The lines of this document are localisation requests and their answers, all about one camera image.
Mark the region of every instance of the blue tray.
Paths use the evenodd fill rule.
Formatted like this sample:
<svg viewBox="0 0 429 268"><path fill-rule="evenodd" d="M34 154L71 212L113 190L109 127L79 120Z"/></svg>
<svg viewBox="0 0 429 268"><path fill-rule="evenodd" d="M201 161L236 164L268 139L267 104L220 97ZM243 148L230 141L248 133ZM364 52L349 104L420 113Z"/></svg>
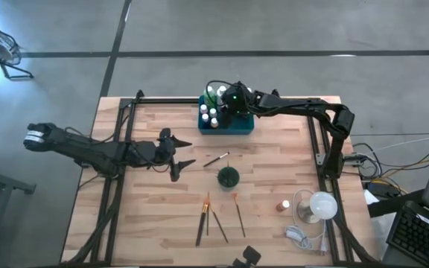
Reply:
<svg viewBox="0 0 429 268"><path fill-rule="evenodd" d="M212 128L208 123L203 122L201 119L200 106L205 103L204 96L198 99L198 129L203 135L248 135L254 130L254 117L234 117L231 126L226 129ZM220 121L220 114L218 112L217 120Z"/></svg>

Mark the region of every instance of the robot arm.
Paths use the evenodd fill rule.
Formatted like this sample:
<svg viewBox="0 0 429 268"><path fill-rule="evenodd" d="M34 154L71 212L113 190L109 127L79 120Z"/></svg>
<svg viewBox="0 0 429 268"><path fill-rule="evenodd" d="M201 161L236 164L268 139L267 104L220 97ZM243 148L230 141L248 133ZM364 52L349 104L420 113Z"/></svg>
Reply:
<svg viewBox="0 0 429 268"><path fill-rule="evenodd" d="M331 149L326 153L321 172L329 179L338 179L343 169L343 142L349 137L355 115L347 106L328 103L319 98L288 100L279 97L274 90L272 94L254 91L251 93L241 82L232 84L222 96L222 112L228 116L254 114L274 116L278 114L304 115L316 118L331 134ZM334 118L327 111L335 113Z"/></svg>
<svg viewBox="0 0 429 268"><path fill-rule="evenodd" d="M179 179L179 172L195 160L174 163L178 147L191 143L180 141L171 135L170 129L163 129L159 146L151 141L103 142L83 135L69 133L53 123L29 124L28 134L23 142L34 152L54 151L68 156L80 165L91 165L102 176L118 176L127 165L132 168L153 168L168 165L171 181Z"/></svg>

